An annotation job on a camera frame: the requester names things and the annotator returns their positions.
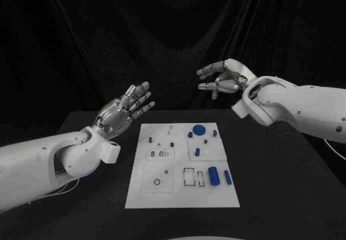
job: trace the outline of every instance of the hole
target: hole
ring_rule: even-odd
[[[343,130],[343,127],[339,125],[335,130],[336,130],[337,133],[340,133],[342,130]]]

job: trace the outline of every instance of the blue cap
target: blue cap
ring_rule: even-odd
[[[195,125],[195,127],[193,127],[193,133],[196,134],[196,135],[203,135],[205,133],[206,133],[206,128],[205,128],[205,126],[202,126],[202,125]]]

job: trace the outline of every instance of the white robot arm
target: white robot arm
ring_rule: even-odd
[[[49,136],[0,147],[0,211],[58,190],[90,175],[101,161],[117,162],[121,147],[110,141],[156,105],[143,104],[151,93],[149,82],[131,86],[101,109],[91,126],[79,132]],[[55,155],[64,171],[55,172]]]
[[[301,133],[346,143],[346,89],[297,86],[275,76],[257,77],[234,59],[211,64],[196,74],[203,80],[215,72],[224,73],[198,88],[212,90],[212,99],[218,92],[242,90],[242,98],[232,106],[241,118],[251,115],[264,126],[286,121]]]

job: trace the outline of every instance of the small blue part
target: small blue part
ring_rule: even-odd
[[[196,148],[196,153],[195,153],[195,155],[196,155],[196,156],[201,155],[201,149],[199,149],[199,148]]]
[[[226,179],[226,184],[231,185],[232,181],[231,181],[231,176],[229,176],[229,171],[225,170],[225,179]]]
[[[195,125],[193,126],[193,133],[196,134],[196,135],[203,135],[205,133],[206,133],[206,128],[205,128],[205,126],[202,126],[202,125]]]
[[[215,166],[211,166],[208,168],[208,172],[209,172],[209,178],[211,178],[211,185],[212,186],[218,186],[221,185],[221,179],[219,179],[219,174],[218,174],[218,169]]]

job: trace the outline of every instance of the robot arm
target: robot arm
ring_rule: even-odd
[[[156,105],[151,101],[137,110],[151,95],[149,87],[149,82],[137,87],[133,85],[104,106],[91,126],[79,132],[0,147],[0,211],[32,202],[90,175],[101,161],[117,162],[121,147],[110,139]],[[61,173],[55,173],[55,155],[65,170]]]
[[[216,62],[198,70],[203,80],[224,72],[215,82],[201,83],[201,90],[235,93],[241,100],[232,110],[241,118],[251,115],[264,126],[286,121],[304,134],[346,143],[346,89],[314,85],[297,86],[274,76],[257,77],[247,66],[234,59]]]

